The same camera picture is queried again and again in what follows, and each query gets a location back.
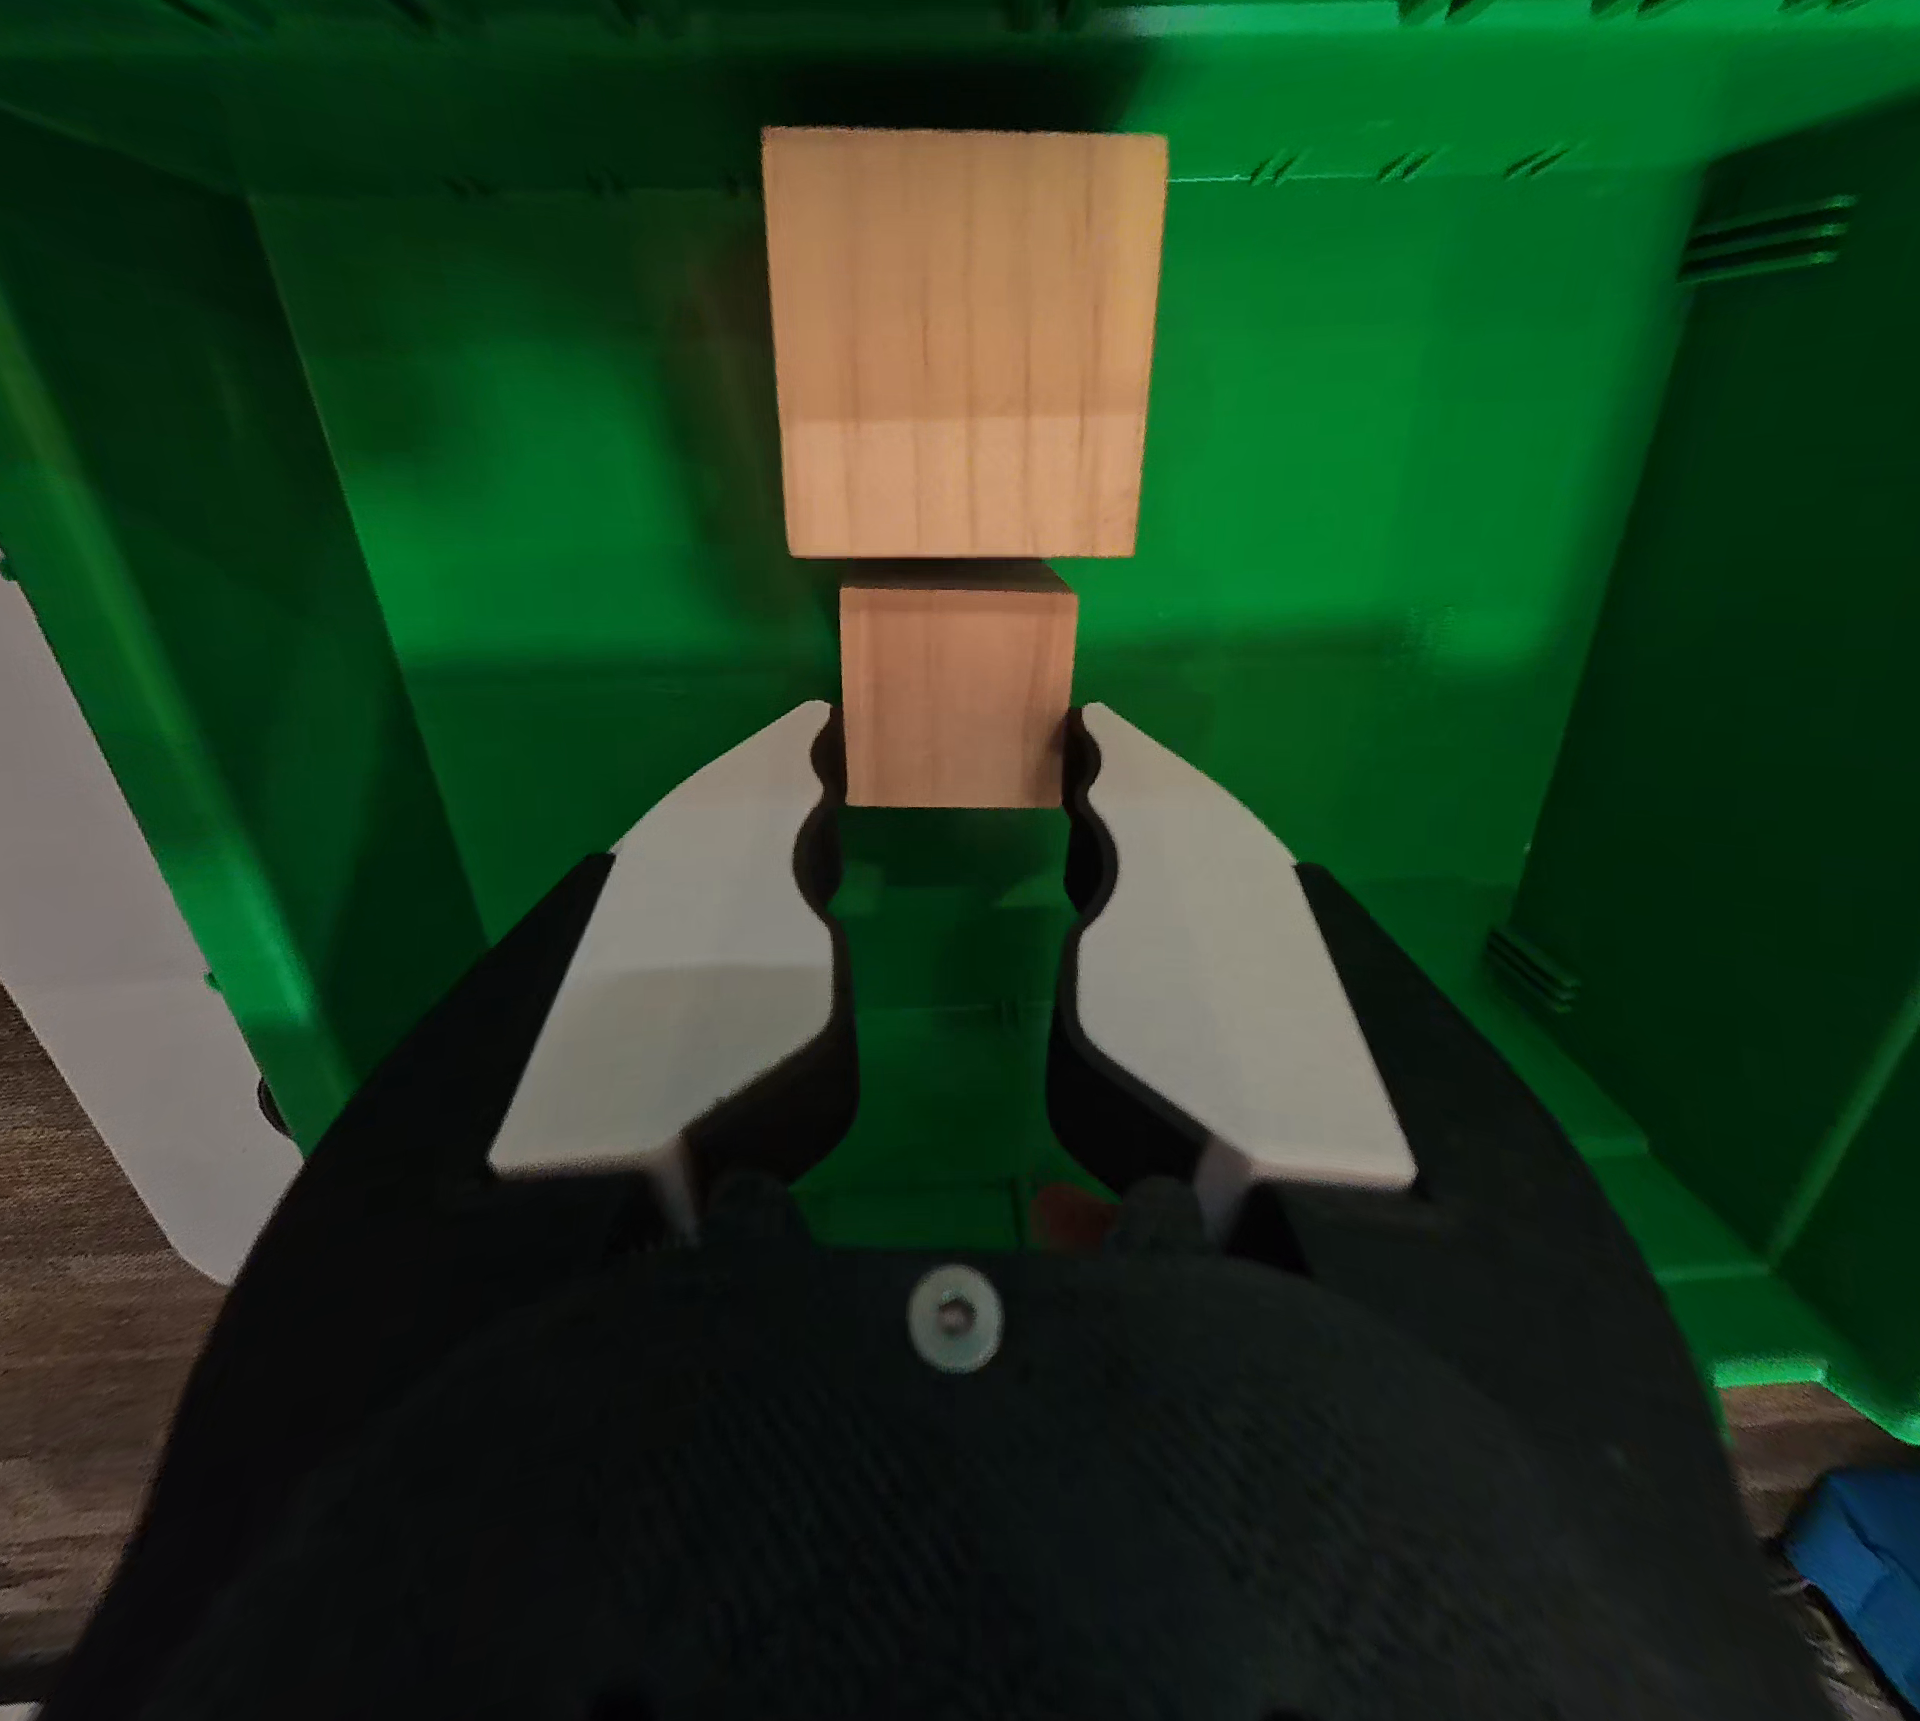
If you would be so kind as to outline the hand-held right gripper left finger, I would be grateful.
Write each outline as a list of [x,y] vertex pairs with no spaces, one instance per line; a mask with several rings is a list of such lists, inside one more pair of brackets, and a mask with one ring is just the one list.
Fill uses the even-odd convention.
[[795,1183],[847,1137],[839,731],[834,707],[803,701],[612,846],[491,1137],[495,1177],[632,1177],[689,1237],[731,1172]]

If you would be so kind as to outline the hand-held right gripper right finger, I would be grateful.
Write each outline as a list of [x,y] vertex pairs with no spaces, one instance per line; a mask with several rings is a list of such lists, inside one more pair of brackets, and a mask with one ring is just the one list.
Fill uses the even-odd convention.
[[1115,1197],[1172,1181],[1213,1244],[1297,1210],[1400,1223],[1419,1165],[1294,853],[1114,707],[1068,719],[1070,908],[1045,1116]]

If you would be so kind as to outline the medium wooden cube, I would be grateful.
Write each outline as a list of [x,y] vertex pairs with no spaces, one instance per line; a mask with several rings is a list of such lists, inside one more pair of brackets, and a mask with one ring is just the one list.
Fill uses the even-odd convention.
[[1078,596],[1060,575],[1039,558],[857,561],[839,586],[852,806],[1061,802]]

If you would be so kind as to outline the green plastic bin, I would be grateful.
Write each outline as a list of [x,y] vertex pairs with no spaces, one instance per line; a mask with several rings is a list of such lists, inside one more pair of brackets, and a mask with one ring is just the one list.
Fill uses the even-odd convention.
[[310,1147],[837,676],[766,126],[1156,133],[1074,692],[1915,1440],[1915,0],[3,0],[3,582]]

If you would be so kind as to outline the large wooden cube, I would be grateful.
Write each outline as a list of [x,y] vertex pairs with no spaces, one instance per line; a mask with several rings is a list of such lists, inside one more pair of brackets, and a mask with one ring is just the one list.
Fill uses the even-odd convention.
[[794,556],[1136,554],[1168,147],[761,130]]

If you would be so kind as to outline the blue plastic bin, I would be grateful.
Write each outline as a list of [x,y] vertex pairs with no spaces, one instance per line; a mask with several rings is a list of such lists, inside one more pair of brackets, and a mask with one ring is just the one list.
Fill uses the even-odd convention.
[[1918,1471],[1838,1469],[1788,1521],[1794,1572],[1865,1659],[1918,1704]]

